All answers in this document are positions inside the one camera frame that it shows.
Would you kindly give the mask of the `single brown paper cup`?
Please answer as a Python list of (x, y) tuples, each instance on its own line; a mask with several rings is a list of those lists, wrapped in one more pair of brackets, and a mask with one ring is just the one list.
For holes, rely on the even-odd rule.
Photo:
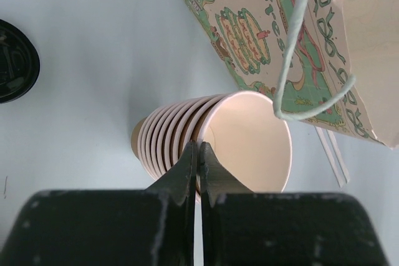
[(272, 102), (256, 92), (220, 95), (206, 102), (192, 133), (198, 170), (205, 265), (264, 265), (280, 225), (273, 196), (292, 166), (292, 139)]

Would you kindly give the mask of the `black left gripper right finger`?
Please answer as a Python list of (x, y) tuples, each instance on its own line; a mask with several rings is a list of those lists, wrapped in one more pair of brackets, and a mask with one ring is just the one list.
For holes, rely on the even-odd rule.
[(353, 196), (252, 192), (209, 143), (199, 150), (205, 265), (388, 265)]

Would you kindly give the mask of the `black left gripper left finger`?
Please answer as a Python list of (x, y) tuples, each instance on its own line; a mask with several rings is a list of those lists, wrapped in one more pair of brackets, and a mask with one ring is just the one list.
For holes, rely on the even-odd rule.
[(193, 265), (198, 149), (142, 190), (44, 190), (23, 205), (2, 265)]

